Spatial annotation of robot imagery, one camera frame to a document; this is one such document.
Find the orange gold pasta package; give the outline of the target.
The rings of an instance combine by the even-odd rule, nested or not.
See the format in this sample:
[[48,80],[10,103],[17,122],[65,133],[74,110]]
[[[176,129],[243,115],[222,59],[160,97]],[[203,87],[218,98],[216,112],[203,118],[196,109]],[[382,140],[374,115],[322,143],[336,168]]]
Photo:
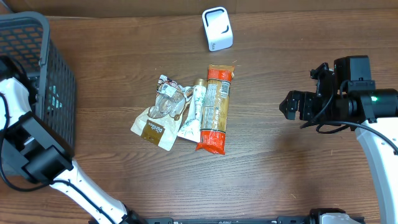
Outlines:
[[233,65],[209,65],[200,142],[196,150],[204,149],[213,154],[225,154],[229,95],[233,78]]

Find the white bamboo print tube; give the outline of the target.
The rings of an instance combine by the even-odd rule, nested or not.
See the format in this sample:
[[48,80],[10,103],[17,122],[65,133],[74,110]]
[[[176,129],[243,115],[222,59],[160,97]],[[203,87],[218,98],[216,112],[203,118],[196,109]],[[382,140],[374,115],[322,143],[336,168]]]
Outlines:
[[202,108],[206,95],[207,82],[196,79],[193,84],[193,96],[190,102],[187,118],[178,132],[178,137],[193,142],[200,142]]

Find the clear brown snack pouch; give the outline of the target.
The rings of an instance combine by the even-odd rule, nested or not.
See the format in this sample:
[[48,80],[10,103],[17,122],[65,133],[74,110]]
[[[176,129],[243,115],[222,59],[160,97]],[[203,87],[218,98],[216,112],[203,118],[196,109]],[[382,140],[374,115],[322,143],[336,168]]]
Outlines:
[[146,108],[134,121],[131,131],[142,139],[170,151],[182,125],[183,112],[193,96],[192,86],[181,86],[161,75],[155,105]]

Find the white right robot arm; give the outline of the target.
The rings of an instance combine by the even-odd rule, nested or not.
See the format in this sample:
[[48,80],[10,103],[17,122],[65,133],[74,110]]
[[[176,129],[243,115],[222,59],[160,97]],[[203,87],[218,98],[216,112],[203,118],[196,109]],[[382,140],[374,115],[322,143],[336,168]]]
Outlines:
[[302,128],[352,130],[368,160],[382,223],[397,223],[397,90],[377,89],[369,57],[338,58],[310,71],[315,92],[290,91],[279,105],[286,119],[298,114]]

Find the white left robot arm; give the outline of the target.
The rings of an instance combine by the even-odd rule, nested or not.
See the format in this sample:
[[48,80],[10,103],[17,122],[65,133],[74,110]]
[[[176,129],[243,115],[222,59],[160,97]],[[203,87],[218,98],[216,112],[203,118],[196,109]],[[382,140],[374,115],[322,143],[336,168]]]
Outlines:
[[96,185],[73,158],[71,146],[31,110],[35,88],[11,58],[1,56],[1,162],[34,184],[19,192],[51,187],[65,194],[93,217],[93,223],[145,223],[136,212]]

